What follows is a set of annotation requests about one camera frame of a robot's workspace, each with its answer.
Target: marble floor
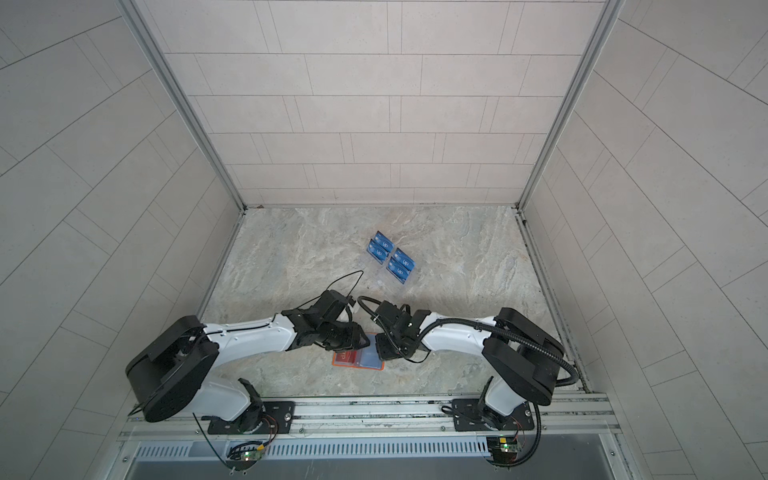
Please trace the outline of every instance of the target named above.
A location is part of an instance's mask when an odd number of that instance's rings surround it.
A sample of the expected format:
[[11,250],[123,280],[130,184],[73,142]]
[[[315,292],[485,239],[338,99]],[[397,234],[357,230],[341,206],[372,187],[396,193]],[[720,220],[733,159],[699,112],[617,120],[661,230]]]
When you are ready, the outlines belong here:
[[[366,252],[377,230],[415,261],[405,285]],[[509,207],[248,210],[203,321],[272,316],[361,269],[355,296],[467,318],[509,306],[559,338]],[[345,293],[354,279],[333,288]],[[355,321],[367,332],[381,331],[362,310]],[[229,362],[214,372],[249,379],[262,396],[272,397],[473,393],[494,374],[482,357],[457,352],[434,352],[419,365],[393,360],[382,371],[332,366],[332,355],[307,346]]]

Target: black mounting plate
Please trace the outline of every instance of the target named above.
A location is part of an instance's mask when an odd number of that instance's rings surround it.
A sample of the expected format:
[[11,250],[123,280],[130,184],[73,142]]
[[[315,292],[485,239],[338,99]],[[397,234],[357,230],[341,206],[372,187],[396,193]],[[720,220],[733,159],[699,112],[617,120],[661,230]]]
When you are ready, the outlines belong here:
[[[293,410],[296,408],[295,402],[264,402],[266,414],[277,420],[277,433],[290,432],[290,425],[293,422]],[[222,419],[212,419],[208,424],[208,435],[237,435],[232,432],[231,422]],[[270,426],[262,422],[256,430],[248,435],[267,435],[270,433]]]
[[[459,415],[453,415],[453,427],[456,429],[457,432],[491,432],[494,431],[490,429],[489,427],[485,426],[483,422],[471,422],[466,417],[462,416],[466,415],[470,418],[479,418],[479,415],[477,413],[477,407],[478,402],[480,399],[453,399],[451,400],[451,408],[454,412],[457,412]],[[501,430],[517,430],[518,424],[515,422],[517,420],[520,423],[520,426],[522,427],[521,430],[533,430],[535,428],[535,425],[533,423],[533,419],[526,415],[525,412],[531,411],[531,406],[526,403],[522,403],[519,405],[516,409],[512,410],[512,418],[507,423],[504,424],[504,426],[501,428]]]

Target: black bracket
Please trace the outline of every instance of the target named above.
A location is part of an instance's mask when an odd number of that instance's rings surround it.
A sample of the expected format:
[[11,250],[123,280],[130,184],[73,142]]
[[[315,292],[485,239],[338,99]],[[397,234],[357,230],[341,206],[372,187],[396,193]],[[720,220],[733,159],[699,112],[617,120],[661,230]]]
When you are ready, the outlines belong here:
[[[264,402],[264,415],[269,415],[277,420],[277,433],[290,432],[293,422],[293,410],[295,402]],[[269,435],[270,425],[264,421],[252,432],[239,432],[235,422],[227,422],[217,417],[212,417],[208,424],[208,435]]]
[[[453,399],[451,409],[453,415],[453,427],[457,432],[492,432],[493,429],[486,426],[478,414],[478,402],[480,399]],[[531,407],[528,402],[520,404],[512,411],[509,420],[499,430],[533,430],[535,425],[531,418]]]

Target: robotic arm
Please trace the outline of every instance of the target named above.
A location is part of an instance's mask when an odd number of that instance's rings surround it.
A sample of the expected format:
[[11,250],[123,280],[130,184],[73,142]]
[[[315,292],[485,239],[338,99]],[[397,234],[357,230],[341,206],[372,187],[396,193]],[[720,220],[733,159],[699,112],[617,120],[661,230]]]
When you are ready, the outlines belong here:
[[[365,302],[378,306],[374,311]],[[177,320],[126,367],[139,402],[135,411],[143,410],[148,422],[195,412],[230,422],[232,433],[251,432],[263,419],[257,391],[245,379],[231,382],[210,375],[210,369],[313,344],[335,352],[364,348],[370,342],[352,321],[357,304],[384,330],[376,336],[382,360],[410,360],[417,349],[485,357],[498,377],[489,381],[479,408],[483,421],[496,428],[524,401],[549,405],[555,386],[578,380],[574,367],[562,359],[562,345],[516,310],[502,308],[497,316],[482,319],[456,319],[429,310],[411,315],[407,305],[398,308],[364,296],[356,302],[326,290],[309,308],[253,322],[204,325],[196,316]],[[516,350],[511,341],[519,344]],[[557,380],[561,367],[571,378]]]

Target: tiled wall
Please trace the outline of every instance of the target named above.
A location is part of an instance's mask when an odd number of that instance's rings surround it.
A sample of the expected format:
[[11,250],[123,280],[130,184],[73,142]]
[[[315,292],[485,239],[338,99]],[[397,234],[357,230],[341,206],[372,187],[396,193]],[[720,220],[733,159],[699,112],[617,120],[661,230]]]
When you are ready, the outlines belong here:
[[767,32],[627,0],[525,210],[648,478],[768,478]]
[[0,477],[83,477],[237,215],[112,0],[0,2]]
[[248,204],[509,204],[600,2],[137,0]]

